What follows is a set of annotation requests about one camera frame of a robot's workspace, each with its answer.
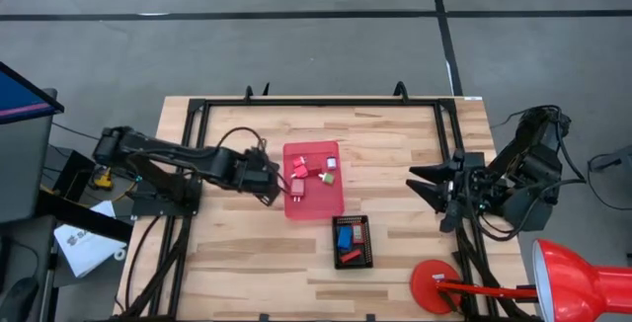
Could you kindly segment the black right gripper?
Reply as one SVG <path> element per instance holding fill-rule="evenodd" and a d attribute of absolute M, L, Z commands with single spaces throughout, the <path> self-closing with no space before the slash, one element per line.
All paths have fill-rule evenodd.
<path fill-rule="evenodd" d="M 439 231 L 449 233 L 462 225 L 464 218 L 481 227 L 480 216 L 489 207 L 484 198 L 491 189 L 491 174 L 486 171 L 482 152 L 456 150 L 449 161 L 429 166 L 412 166 L 409 172 L 431 183 L 407 180 L 406 185 L 435 212 L 442 212 Z"/>

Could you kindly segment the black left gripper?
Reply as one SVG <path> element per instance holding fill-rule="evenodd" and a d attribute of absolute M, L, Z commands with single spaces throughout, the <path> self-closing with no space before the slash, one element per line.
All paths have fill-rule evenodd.
<path fill-rule="evenodd" d="M 291 194 L 291 185 L 278 174 L 279 164 L 258 147 L 246 149 L 234 169 L 230 181 L 234 189 L 252 194 L 265 206 L 271 206 L 281 192 L 286 196 Z"/>

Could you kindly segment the small blue digital device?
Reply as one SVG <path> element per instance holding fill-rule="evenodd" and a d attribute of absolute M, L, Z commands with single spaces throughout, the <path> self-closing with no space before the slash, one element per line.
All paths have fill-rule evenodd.
<path fill-rule="evenodd" d="M 337 248 L 349 251 L 353 245 L 353 229 L 348 225 L 337 227 Z"/>

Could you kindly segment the pink translucent plastic tray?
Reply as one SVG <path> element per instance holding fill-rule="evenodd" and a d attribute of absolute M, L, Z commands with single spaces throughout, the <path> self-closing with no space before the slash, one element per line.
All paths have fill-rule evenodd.
<path fill-rule="evenodd" d="M 305 194 L 301 201 L 296 202 L 292 197 L 284 196 L 285 217 L 292 220 L 327 219 L 341 215 L 345 210 L 343 194 L 342 160 L 340 158 L 337 141 L 311 141 L 286 143 L 282 148 L 283 177 L 291 185 L 291 175 L 295 168 L 294 158 L 305 156 L 307 162 L 320 162 L 323 173 L 335 176 L 333 185 L 324 184 L 318 176 L 305 177 Z M 328 157 L 337 159 L 338 167 L 329 170 L 326 165 Z"/>

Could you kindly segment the red desk lamp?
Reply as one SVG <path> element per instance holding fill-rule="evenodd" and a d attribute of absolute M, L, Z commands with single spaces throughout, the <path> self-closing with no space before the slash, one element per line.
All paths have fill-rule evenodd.
<path fill-rule="evenodd" d="M 594 266 L 544 239 L 532 244 L 532 267 L 534 285 L 506 288 L 461 282 L 451 265 L 427 260 L 414 268 L 410 289 L 416 303 L 436 315 L 459 312 L 459 303 L 477 295 L 509 304 L 535 301 L 541 311 L 522 315 L 510 305 L 506 316 L 467 313 L 469 322 L 594 322 L 604 313 L 632 315 L 632 268 Z"/>

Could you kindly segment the black slotted plastic basket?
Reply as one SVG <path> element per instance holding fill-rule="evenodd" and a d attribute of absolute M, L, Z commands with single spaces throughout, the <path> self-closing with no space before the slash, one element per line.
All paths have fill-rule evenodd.
<path fill-rule="evenodd" d="M 352 248 L 347 250 L 340 250 L 337 248 L 337 227 L 341 225 L 348 225 L 352 227 L 353 224 L 361 223 L 364 229 L 365 241 L 363 244 L 354 244 Z M 372 247 L 369 221 L 367 215 L 347 215 L 347 216 L 333 216 L 332 217 L 332 240 L 333 240 L 333 255 L 334 266 L 337 270 L 354 270 L 354 269 L 371 269 L 373 267 Z M 357 257 L 346 264 L 342 264 L 340 257 L 352 250 L 360 249 L 362 255 Z"/>

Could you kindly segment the black desk beam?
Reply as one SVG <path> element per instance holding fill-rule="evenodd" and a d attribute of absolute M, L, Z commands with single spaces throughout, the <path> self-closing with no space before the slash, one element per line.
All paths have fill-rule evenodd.
<path fill-rule="evenodd" d="M 127 243 L 132 234 L 132 226 L 128 223 L 72 203 L 43 190 L 39 191 L 36 215 L 51 215 L 63 224 L 81 228 L 123 243 Z"/>

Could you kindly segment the white printed paper sheet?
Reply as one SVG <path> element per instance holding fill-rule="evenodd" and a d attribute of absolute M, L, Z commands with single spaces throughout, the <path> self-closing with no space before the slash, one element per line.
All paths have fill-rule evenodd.
<path fill-rule="evenodd" d="M 86 229 L 62 224 L 53 231 L 56 242 L 75 278 L 83 278 L 107 259 L 121 261 L 127 243 L 92 233 Z"/>

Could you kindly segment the grey monitor with blue screen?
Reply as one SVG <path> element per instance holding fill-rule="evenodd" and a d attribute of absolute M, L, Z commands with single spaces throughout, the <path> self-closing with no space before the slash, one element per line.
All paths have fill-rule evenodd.
<path fill-rule="evenodd" d="M 0 224 L 35 214 L 56 97 L 0 61 Z"/>

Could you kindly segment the black computer mouse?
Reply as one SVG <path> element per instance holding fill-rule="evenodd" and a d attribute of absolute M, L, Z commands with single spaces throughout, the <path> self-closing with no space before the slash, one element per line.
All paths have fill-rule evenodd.
<path fill-rule="evenodd" d="M 0 322 L 26 322 L 38 290 L 39 282 L 35 278 L 18 280 L 0 304 Z"/>

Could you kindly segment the black aluminium table frame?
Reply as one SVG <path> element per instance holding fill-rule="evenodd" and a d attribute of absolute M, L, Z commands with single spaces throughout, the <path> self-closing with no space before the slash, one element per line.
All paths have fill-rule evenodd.
<path fill-rule="evenodd" d="M 461 243 L 406 185 L 413 165 L 455 149 L 495 155 L 484 104 L 452 97 L 168 97 L 157 137 L 242 150 L 258 137 L 275 161 L 286 143 L 337 141 L 346 214 L 368 216 L 371 269 L 337 270 L 329 219 L 292 220 L 283 204 L 204 185 L 189 219 L 141 218 L 109 322 L 429 321 L 409 278 L 425 259 L 481 277 Z"/>

